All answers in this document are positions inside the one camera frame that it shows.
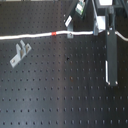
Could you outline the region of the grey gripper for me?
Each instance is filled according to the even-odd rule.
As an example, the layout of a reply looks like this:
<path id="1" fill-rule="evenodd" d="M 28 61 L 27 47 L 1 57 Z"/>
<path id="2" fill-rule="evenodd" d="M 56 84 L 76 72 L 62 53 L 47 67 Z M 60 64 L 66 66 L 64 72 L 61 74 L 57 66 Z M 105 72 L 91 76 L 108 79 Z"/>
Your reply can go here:
<path id="1" fill-rule="evenodd" d="M 93 34 L 102 31 L 115 32 L 115 18 L 118 15 L 128 17 L 128 0 L 92 0 L 94 11 Z"/>

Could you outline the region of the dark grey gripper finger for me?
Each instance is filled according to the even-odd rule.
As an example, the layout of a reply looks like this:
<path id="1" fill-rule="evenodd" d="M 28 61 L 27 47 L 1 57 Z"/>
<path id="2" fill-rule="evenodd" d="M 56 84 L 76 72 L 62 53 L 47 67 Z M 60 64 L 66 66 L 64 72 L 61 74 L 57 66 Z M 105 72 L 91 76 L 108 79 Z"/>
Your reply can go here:
<path id="1" fill-rule="evenodd" d="M 117 86 L 117 36 L 114 30 L 106 32 L 106 53 L 105 80 L 109 86 Z"/>

